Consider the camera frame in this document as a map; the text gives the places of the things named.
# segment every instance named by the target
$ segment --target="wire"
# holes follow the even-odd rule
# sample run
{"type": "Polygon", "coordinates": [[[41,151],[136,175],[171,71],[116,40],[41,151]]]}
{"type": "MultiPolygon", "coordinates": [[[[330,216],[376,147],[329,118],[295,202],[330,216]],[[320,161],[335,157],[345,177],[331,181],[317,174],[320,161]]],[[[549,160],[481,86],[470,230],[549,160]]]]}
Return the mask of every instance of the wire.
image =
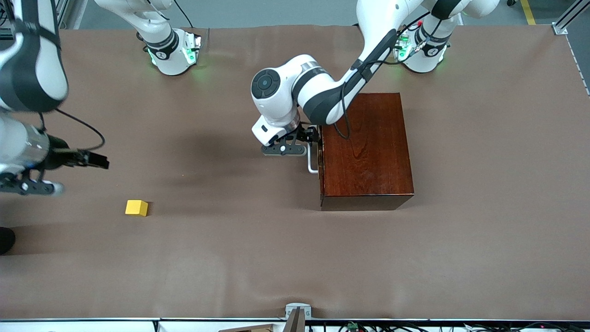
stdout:
{"type": "Polygon", "coordinates": [[[194,29],[195,27],[193,27],[193,26],[192,26],[191,19],[190,19],[190,18],[188,18],[188,16],[186,16],[186,13],[184,12],[184,10],[182,10],[182,7],[181,7],[181,6],[178,4],[178,1],[174,0],[174,3],[175,3],[175,4],[176,4],[176,6],[178,7],[178,9],[180,9],[180,10],[181,10],[181,12],[182,12],[182,15],[184,15],[184,16],[185,16],[186,20],[188,21],[188,24],[190,24],[190,25],[191,25],[191,28],[193,28],[193,29],[194,29]]]}
{"type": "MultiPolygon", "coordinates": [[[[430,12],[426,12],[424,15],[421,15],[420,17],[418,17],[417,19],[413,20],[408,25],[406,25],[404,27],[404,29],[402,29],[400,32],[397,33],[396,39],[395,39],[395,41],[394,41],[393,44],[395,45],[395,43],[397,43],[397,41],[399,39],[399,36],[401,36],[409,27],[411,27],[412,25],[414,25],[419,20],[425,18],[428,14],[430,14],[430,12]]],[[[434,31],[432,32],[431,35],[434,35],[434,33],[438,30],[438,27],[440,26],[441,22],[442,22],[442,20],[440,20],[438,22],[437,26],[434,28],[434,31]]],[[[413,55],[414,55],[414,53],[410,54],[407,58],[403,59],[402,61],[398,61],[398,62],[387,62],[385,60],[369,61],[369,62],[363,64],[362,67],[358,68],[357,71],[363,72],[368,65],[375,64],[375,63],[389,64],[389,65],[400,64],[400,63],[403,63],[406,60],[408,60],[413,55]]],[[[346,135],[342,134],[342,132],[340,131],[340,129],[338,128],[338,126],[334,123],[334,129],[336,130],[336,133],[338,134],[338,136],[340,136],[343,139],[350,139],[350,134],[351,134],[351,132],[350,132],[350,120],[348,118],[348,110],[346,109],[346,103],[345,103],[345,100],[344,100],[344,97],[345,97],[344,96],[344,93],[346,91],[346,85],[347,84],[348,84],[348,81],[345,81],[342,84],[342,88],[340,89],[340,101],[341,101],[341,104],[342,104],[342,113],[344,115],[344,120],[345,120],[345,123],[346,123],[346,135]]]]}
{"type": "Polygon", "coordinates": [[[4,5],[0,4],[0,19],[2,20],[0,22],[0,27],[3,26],[6,21],[8,20],[8,14],[6,13],[6,11],[4,10],[4,5]]]}
{"type": "Polygon", "coordinates": [[[168,17],[165,17],[164,14],[162,14],[162,12],[160,10],[158,10],[156,8],[156,6],[154,6],[150,0],[146,0],[146,1],[149,3],[150,6],[152,6],[153,10],[155,10],[158,13],[158,15],[160,15],[163,19],[170,21],[170,19],[168,17]]]}
{"type": "Polygon", "coordinates": [[[39,131],[46,132],[47,128],[45,127],[45,118],[43,117],[43,113],[39,112],[39,120],[41,121],[41,128],[39,131]]]}
{"type": "Polygon", "coordinates": [[[14,21],[14,12],[12,11],[11,3],[9,0],[0,0],[2,2],[2,8],[6,12],[8,21],[14,21]]]}
{"type": "Polygon", "coordinates": [[[103,134],[101,134],[101,133],[100,133],[98,130],[96,130],[94,127],[92,127],[91,125],[87,124],[86,122],[84,122],[84,121],[82,121],[82,120],[78,119],[77,117],[75,117],[75,116],[73,116],[73,115],[70,115],[70,114],[68,114],[68,113],[66,113],[66,112],[64,112],[64,111],[62,111],[62,110],[61,110],[61,109],[59,109],[59,108],[55,108],[55,110],[56,110],[57,112],[59,112],[59,113],[61,113],[61,114],[65,115],[65,116],[67,116],[68,118],[70,118],[70,119],[74,120],[74,121],[80,122],[82,125],[84,125],[84,126],[88,127],[90,130],[92,130],[93,132],[95,132],[95,133],[96,133],[96,135],[98,135],[98,136],[100,137],[101,143],[100,143],[100,144],[98,144],[98,145],[96,145],[95,147],[91,147],[91,148],[87,148],[87,149],[78,149],[78,150],[94,151],[94,150],[97,150],[97,149],[100,149],[100,148],[102,148],[102,147],[105,145],[105,143],[106,143],[106,139],[104,138],[103,134]]]}
{"type": "Polygon", "coordinates": [[[529,324],[529,325],[527,325],[525,327],[521,327],[521,328],[511,328],[511,327],[506,327],[504,325],[500,325],[500,327],[490,327],[490,326],[476,324],[476,325],[472,326],[471,332],[521,332],[524,329],[532,328],[536,325],[541,325],[543,328],[556,329],[561,332],[568,332],[568,329],[566,329],[566,328],[563,328],[561,326],[557,326],[555,324],[544,323],[544,322],[535,322],[535,323],[529,324]]]}

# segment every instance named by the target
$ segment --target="yellow block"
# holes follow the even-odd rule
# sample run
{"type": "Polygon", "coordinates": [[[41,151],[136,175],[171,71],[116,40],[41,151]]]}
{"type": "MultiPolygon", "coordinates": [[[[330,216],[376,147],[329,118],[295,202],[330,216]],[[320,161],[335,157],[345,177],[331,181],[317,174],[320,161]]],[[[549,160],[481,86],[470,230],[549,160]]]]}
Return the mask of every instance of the yellow block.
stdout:
{"type": "Polygon", "coordinates": [[[129,200],[127,201],[125,214],[146,217],[148,215],[148,204],[140,200],[129,200]]]}

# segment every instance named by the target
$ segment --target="wooden box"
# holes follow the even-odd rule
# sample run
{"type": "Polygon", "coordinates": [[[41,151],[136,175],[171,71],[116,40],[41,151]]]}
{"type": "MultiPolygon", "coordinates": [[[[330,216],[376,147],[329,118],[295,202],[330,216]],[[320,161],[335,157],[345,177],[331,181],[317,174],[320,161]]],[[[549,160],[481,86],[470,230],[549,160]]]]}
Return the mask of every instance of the wooden box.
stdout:
{"type": "MultiPolygon", "coordinates": [[[[399,93],[362,93],[348,109],[350,138],[324,126],[319,146],[323,211],[395,210],[414,195],[399,93]]],[[[337,123],[346,135],[344,117],[337,123]]]]}

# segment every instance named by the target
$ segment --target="white robot link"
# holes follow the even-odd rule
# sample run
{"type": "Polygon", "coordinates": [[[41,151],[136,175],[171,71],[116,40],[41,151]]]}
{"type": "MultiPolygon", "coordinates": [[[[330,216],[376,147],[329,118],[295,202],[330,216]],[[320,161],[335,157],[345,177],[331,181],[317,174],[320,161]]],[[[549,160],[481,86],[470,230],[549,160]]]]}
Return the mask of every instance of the white robot link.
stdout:
{"type": "Polygon", "coordinates": [[[336,123],[352,100],[373,77],[392,50],[401,48],[397,63],[424,73],[442,60],[447,41],[464,11],[482,17],[495,9],[499,0],[358,0],[356,15],[365,45],[358,59],[344,76],[335,81],[309,55],[297,56],[276,68],[259,71],[252,81],[251,94],[261,113],[252,132],[262,143],[266,155],[303,156],[306,148],[295,141],[317,140],[312,128],[303,129],[298,106],[312,125],[336,123]],[[418,6],[430,11],[419,29],[399,46],[402,22],[418,6]]]}
{"type": "Polygon", "coordinates": [[[120,16],[138,32],[147,45],[152,63],[165,75],[175,76],[197,63],[201,36],[173,29],[162,14],[173,0],[94,0],[120,16]]]}
{"type": "Polygon", "coordinates": [[[0,51],[0,192],[57,195],[63,186],[43,180],[60,166],[108,168],[107,158],[70,149],[44,128],[22,123],[12,112],[42,115],[68,95],[61,64],[54,0],[2,0],[13,26],[14,43],[0,51]],[[36,180],[32,170],[39,171],[36,180]]]}

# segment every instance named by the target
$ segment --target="robotic arm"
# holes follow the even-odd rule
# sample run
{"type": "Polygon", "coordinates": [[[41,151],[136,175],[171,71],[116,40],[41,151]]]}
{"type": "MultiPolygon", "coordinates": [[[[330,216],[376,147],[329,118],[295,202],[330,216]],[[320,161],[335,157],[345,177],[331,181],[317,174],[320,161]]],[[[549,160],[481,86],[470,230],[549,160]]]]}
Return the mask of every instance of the robotic arm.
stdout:
{"type": "Polygon", "coordinates": [[[147,45],[152,63],[166,75],[180,75],[197,63],[201,36],[173,29],[161,11],[173,0],[94,0],[131,24],[147,45]]]}
{"type": "Polygon", "coordinates": [[[11,112],[45,113],[68,95],[61,64],[54,0],[4,0],[14,43],[0,51],[0,192],[56,195],[63,186],[43,180],[45,170],[65,166],[108,168],[106,157],[69,149],[44,129],[12,118],[11,112]],[[31,170],[39,171],[36,180],[31,170]]]}
{"type": "MultiPolygon", "coordinates": [[[[297,56],[277,68],[258,72],[252,81],[251,94],[261,113],[252,132],[265,147],[277,141],[289,139],[308,140],[309,132],[302,133],[298,106],[313,125],[336,123],[373,77],[382,62],[392,53],[398,42],[398,28],[406,17],[423,5],[435,15],[422,26],[422,40],[416,42],[412,56],[421,54],[429,44],[444,44],[448,38],[437,37],[434,32],[450,35],[456,23],[456,15],[466,9],[471,0],[358,0],[356,15],[365,39],[365,46],[358,59],[338,81],[309,56],[297,56]],[[431,21],[438,22],[432,26],[431,21]]],[[[490,11],[498,0],[473,0],[478,5],[474,12],[490,11]]],[[[266,153],[286,155],[282,150],[266,153]]]]}

